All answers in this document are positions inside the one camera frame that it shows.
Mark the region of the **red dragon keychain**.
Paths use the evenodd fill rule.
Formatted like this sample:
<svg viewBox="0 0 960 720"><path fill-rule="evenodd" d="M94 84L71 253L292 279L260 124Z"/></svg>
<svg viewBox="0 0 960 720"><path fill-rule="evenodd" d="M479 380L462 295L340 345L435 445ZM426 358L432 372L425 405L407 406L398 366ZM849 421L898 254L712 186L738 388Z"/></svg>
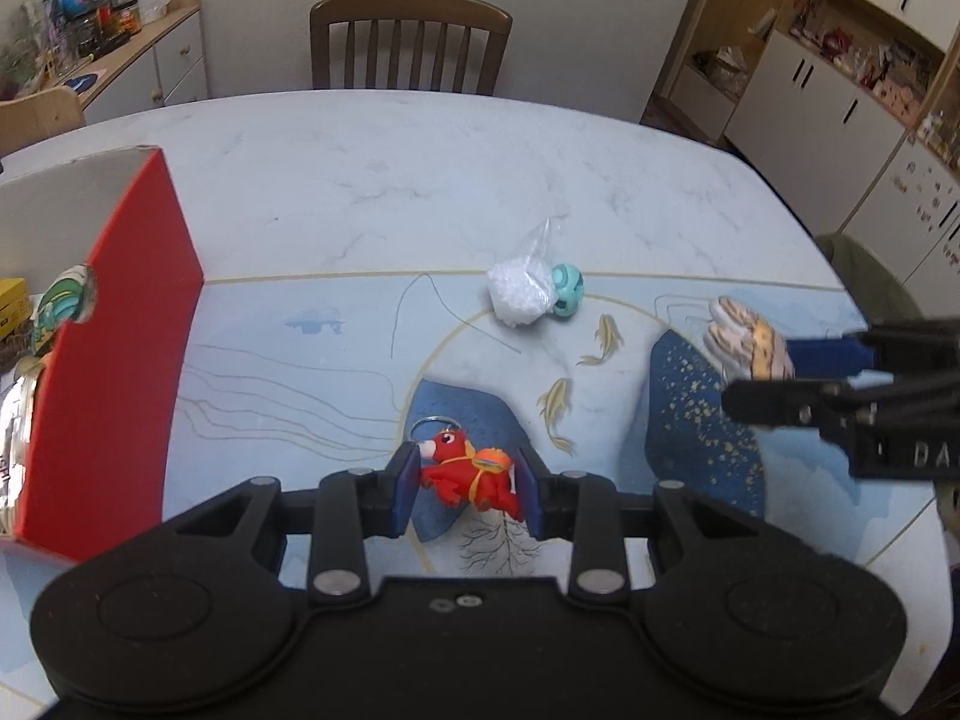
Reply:
<svg viewBox="0 0 960 720"><path fill-rule="evenodd" d="M413 526L420 538L444 535L467 510L495 511L523 522L514 491L514 461L496 447L475 449L466 429L445 416L418 418L407 437L420 452L420 488Z"/></svg>

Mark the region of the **yellow small box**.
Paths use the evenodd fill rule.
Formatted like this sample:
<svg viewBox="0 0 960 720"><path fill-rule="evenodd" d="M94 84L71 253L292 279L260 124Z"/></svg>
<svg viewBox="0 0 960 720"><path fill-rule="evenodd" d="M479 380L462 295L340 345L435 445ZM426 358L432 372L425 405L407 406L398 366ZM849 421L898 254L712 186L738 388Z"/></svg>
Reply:
<svg viewBox="0 0 960 720"><path fill-rule="evenodd" d="M0 340L8 338L14 330L31 317L32 304L25 278L2 278L0 280Z"/></svg>

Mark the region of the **green plush doll pouch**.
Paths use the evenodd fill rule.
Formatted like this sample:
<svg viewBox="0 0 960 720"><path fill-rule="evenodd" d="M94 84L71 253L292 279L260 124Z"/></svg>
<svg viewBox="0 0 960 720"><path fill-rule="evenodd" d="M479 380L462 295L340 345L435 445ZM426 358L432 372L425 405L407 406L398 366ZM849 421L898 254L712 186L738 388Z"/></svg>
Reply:
<svg viewBox="0 0 960 720"><path fill-rule="evenodd" d="M57 275L34 307L29 340L31 353L38 358L47 355L65 323L89 319L94 301L96 278L91 266L69 266Z"/></svg>

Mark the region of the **white plastic bag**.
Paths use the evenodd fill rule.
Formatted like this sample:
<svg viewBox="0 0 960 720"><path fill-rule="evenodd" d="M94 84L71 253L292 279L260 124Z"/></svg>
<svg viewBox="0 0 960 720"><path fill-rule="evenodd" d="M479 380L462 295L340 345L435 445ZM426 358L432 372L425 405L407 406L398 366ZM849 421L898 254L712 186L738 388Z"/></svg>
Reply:
<svg viewBox="0 0 960 720"><path fill-rule="evenodd" d="M493 314L506 327L526 327L553 309L556 301L551 276L554 227L551 218L540 221L487 271Z"/></svg>

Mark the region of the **teal ball toy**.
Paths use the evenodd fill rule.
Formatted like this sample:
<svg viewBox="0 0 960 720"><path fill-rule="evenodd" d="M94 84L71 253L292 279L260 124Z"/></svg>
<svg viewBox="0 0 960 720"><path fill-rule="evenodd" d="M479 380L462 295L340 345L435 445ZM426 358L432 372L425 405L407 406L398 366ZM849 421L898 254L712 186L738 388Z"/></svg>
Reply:
<svg viewBox="0 0 960 720"><path fill-rule="evenodd" d="M558 263L551 269L556 299L551 312L560 319L571 319L583 304L583 273L569 263Z"/></svg>

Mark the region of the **red white cardboard box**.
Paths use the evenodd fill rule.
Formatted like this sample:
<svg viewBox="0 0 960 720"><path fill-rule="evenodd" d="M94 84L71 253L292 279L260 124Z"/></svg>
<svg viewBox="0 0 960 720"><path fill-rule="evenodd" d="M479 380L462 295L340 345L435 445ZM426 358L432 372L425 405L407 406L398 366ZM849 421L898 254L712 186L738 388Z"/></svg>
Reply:
<svg viewBox="0 0 960 720"><path fill-rule="evenodd" d="M2 187L2 271L47 288L93 273L39 382L13 538L85 561L160 522L167 444L203 270L156 146L93 154Z"/></svg>

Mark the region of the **silver foil packet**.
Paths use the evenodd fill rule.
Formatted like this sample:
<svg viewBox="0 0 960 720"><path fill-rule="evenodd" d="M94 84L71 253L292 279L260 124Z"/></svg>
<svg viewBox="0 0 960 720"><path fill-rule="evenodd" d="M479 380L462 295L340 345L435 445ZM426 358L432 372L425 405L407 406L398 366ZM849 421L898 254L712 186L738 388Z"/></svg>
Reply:
<svg viewBox="0 0 960 720"><path fill-rule="evenodd" d="M44 363L28 356L13 369L2 398L2 536L13 536L18 502L25 494L34 405Z"/></svg>

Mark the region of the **wooden side cabinet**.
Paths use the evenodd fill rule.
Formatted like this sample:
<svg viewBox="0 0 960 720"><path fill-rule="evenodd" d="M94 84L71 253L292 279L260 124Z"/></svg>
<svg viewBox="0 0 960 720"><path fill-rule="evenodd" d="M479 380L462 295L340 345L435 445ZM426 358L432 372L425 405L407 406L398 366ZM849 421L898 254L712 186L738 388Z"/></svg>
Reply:
<svg viewBox="0 0 960 720"><path fill-rule="evenodd" d="M65 82L75 86L87 124L205 101L210 89L200 0L169 0L163 18L101 59L83 62Z"/></svg>

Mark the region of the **brown wooden chair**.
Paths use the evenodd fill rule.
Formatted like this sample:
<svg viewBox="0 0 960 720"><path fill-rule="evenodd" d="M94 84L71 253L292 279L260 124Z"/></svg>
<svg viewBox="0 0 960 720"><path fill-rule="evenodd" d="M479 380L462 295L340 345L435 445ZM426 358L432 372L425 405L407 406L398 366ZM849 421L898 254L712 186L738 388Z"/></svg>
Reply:
<svg viewBox="0 0 960 720"><path fill-rule="evenodd" d="M311 86L494 93L514 20L483 0L320 0Z"/></svg>

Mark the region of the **small wooden chair back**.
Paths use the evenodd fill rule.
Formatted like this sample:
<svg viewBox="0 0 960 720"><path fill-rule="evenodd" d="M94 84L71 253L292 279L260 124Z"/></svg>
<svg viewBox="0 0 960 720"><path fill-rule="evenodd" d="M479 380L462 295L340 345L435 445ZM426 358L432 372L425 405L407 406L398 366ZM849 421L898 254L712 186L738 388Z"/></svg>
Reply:
<svg viewBox="0 0 960 720"><path fill-rule="evenodd" d="M0 154L8 156L85 125L80 98L66 86L0 104Z"/></svg>

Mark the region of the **white wall cupboard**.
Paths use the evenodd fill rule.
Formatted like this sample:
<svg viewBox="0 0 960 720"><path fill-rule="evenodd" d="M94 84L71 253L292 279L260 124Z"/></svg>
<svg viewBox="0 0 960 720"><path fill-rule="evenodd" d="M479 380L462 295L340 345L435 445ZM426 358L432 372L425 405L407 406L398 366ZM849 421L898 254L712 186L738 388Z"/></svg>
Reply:
<svg viewBox="0 0 960 720"><path fill-rule="evenodd" d="M958 0L688 0L656 99L957 312Z"/></svg>

